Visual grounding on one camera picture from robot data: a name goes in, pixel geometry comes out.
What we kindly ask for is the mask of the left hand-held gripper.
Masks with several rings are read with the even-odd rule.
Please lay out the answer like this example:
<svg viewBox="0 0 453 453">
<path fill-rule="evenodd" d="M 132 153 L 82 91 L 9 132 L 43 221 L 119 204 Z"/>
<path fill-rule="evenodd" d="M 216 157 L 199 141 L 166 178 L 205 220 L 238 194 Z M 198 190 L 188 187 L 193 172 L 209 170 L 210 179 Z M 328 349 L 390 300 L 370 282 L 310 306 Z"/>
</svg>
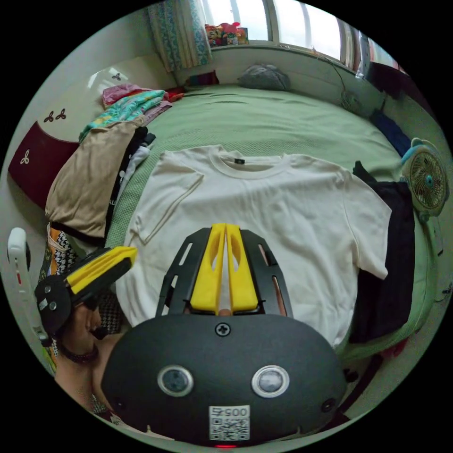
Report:
<svg viewBox="0 0 453 453">
<path fill-rule="evenodd" d="M 97 249 L 69 272 L 39 283 L 34 294 L 46 335 L 60 336 L 79 304 L 96 310 L 106 290 L 133 267 L 137 252 L 135 247 Z"/>
</svg>

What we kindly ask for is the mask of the person's left hand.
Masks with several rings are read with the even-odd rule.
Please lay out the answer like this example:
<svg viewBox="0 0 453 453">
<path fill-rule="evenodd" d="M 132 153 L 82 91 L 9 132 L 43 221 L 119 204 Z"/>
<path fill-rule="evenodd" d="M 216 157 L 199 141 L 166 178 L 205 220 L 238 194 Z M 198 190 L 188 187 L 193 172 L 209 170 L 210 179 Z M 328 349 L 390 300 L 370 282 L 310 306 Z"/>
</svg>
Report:
<svg viewBox="0 0 453 453">
<path fill-rule="evenodd" d="M 60 343 L 75 355 L 87 355 L 94 350 L 96 338 L 93 332 L 101 326 L 99 310 L 91 310 L 79 304 L 66 324 Z"/>
</svg>

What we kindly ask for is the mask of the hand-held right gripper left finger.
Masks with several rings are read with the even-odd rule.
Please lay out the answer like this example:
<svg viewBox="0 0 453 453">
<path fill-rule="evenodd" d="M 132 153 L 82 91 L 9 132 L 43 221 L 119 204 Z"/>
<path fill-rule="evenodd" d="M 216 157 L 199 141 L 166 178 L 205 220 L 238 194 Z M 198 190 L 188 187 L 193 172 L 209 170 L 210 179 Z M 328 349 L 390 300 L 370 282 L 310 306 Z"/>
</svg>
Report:
<svg viewBox="0 0 453 453">
<path fill-rule="evenodd" d="M 226 224 L 211 226 L 195 280 L 190 304 L 193 310 L 217 315 L 221 293 Z"/>
</svg>

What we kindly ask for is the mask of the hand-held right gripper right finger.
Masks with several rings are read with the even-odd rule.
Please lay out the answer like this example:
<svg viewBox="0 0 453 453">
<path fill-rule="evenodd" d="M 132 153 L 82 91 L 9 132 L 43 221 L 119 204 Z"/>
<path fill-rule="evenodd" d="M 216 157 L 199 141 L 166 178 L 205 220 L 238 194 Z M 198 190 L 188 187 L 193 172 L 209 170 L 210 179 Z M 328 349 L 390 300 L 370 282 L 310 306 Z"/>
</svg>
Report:
<svg viewBox="0 0 453 453">
<path fill-rule="evenodd" d="M 238 225 L 226 224 L 230 308 L 233 315 L 254 311 L 258 298 Z"/>
</svg>

